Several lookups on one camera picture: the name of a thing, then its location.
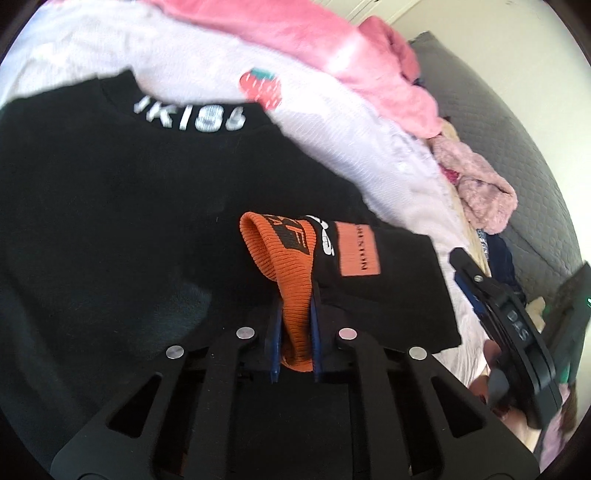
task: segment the pink sweater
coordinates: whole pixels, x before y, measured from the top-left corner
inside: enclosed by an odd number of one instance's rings
[[[310,0],[144,1],[178,19],[237,35],[326,72],[417,137],[431,138],[441,131],[437,102],[411,84],[418,75],[414,53],[379,19],[357,29]]]

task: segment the black t-shirt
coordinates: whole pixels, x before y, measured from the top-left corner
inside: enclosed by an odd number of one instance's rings
[[[249,210],[381,223],[257,103],[170,106],[127,71],[4,107],[0,407],[42,465],[142,362],[269,301]]]

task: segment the orange label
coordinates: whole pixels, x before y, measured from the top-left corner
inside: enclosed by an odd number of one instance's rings
[[[378,249],[369,225],[335,222],[339,233],[340,274],[343,277],[379,275]]]

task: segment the pink fluffy cloth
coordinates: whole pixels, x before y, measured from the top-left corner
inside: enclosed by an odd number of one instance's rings
[[[562,396],[562,403],[568,399],[570,395],[569,386],[566,384],[560,384],[558,386],[560,394]],[[562,411],[559,411],[550,424],[546,428],[544,440],[542,442],[542,454],[540,457],[540,471],[546,470],[548,465],[551,464],[558,454],[564,449],[566,445],[566,439],[560,431],[560,425],[562,423]]]
[[[412,85],[416,56],[380,19],[356,28],[310,0],[144,0],[167,15],[220,30],[286,55],[335,77],[407,132],[441,132],[437,102]]]
[[[517,208],[514,188],[468,145],[441,136],[428,143],[440,166],[459,173],[455,185],[470,224],[491,235],[502,232]]]

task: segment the metal screw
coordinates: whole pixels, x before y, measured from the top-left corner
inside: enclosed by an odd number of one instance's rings
[[[250,327],[241,327],[238,330],[236,330],[236,336],[240,340],[248,340],[249,338],[255,336],[255,331]]]
[[[357,332],[352,328],[341,328],[339,330],[339,336],[343,340],[355,340],[357,338]]]
[[[181,358],[184,355],[184,348],[180,345],[169,346],[166,350],[166,356],[171,360]]]
[[[411,358],[415,360],[425,360],[427,358],[427,351],[420,346],[414,346],[409,351],[408,354]]]

